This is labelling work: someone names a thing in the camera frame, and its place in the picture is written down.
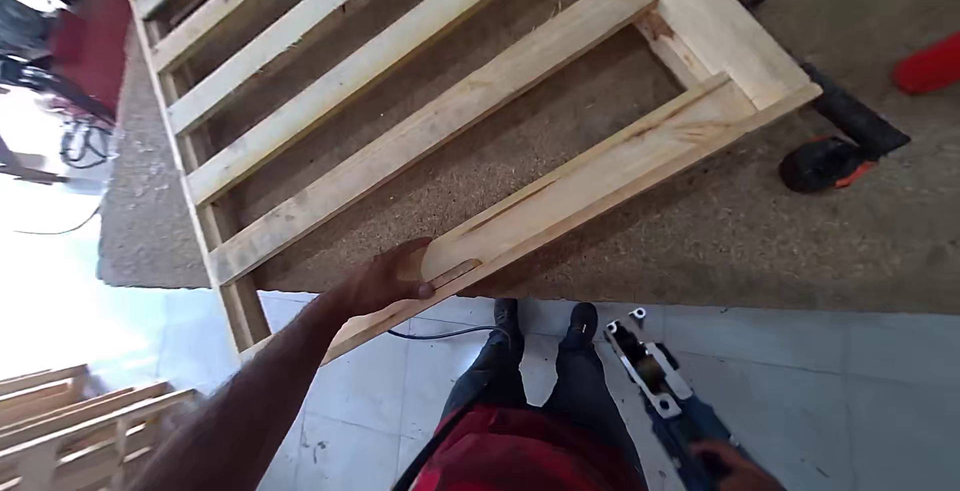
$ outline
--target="workbench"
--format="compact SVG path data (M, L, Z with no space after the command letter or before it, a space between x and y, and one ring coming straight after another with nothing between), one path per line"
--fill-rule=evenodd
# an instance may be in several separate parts
M311 49L310 65L270 78L272 87L228 117L239 127L269 113L286 88L314 80L414 1L370 4L348 20L349 34ZM327 131L312 133L237 186L230 197L240 224L258 219L575 1L498 0L483 9L338 114ZM907 98L888 76L897 60L952 32L960 0L770 0L757 18L787 49L914 142L850 189L792 194L779 182L777 164L803 141L833 131L802 110L464 293L955 312L960 92L954 87ZM238 42L243 35L237 33ZM127 44L119 107L126 133L104 198L99 276L111 285L208 286L142 55L135 42ZM378 251L457 227L680 91L641 35L620 31L267 261L254 272L255 285L329 289ZM232 122L217 123L229 129Z

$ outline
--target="red shirt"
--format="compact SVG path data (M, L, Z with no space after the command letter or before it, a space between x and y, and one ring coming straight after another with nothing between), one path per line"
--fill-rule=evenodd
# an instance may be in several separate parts
M622 452L580 428L535 410L476 406L430 456L412 490L646 488Z

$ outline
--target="shoe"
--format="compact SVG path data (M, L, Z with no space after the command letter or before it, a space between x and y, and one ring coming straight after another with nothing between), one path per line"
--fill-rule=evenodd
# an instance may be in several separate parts
M516 298L497 298L493 302L493 323L506 329L510 337L520 336L521 333L521 315L518 313Z
M597 332L597 308L593 303L577 303L570 312L570 326L559 343L564 349L584 349L594 343Z

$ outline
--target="legs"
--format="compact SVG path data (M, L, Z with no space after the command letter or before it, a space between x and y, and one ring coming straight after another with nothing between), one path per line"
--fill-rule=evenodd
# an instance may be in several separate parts
M496 324L510 332L494 331L470 368L457 379L446 400L442 419L480 395L479 402L498 406L526 407L520 364L523 334L517 300L497 300ZM570 328L559 343L557 385L543 410L593 432L600 442L623 451L627 462L641 471L641 461L627 425L609 394L603 363L594 350L596 308L578 303L570 315Z
M596 323L592 304L574 307L570 329L557 352L557 385L543 409L593 431L604 444L622 450L627 462L642 473L637 447L609 394L603 363L594 350Z
M523 334L517 315L517 300L499 299L493 305L493 315L498 326L510 332L510 339L501 331L493 331L486 339L470 368L463 373L446 400L441 420L467 404L481 390L478 399L485 404L522 407L527 404L521 379L523 358Z

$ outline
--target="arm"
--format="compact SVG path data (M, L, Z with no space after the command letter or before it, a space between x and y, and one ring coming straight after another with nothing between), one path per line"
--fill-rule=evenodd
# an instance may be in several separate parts
M694 455L715 455L726 465L727 474L720 478L719 491L784 491L784 486L765 472L759 465L750 461L727 442L704 440L690 446Z
M397 279L403 260L429 243L401 244L308 303L160 448L130 488L253 491L340 327L394 301L433 296L429 283Z

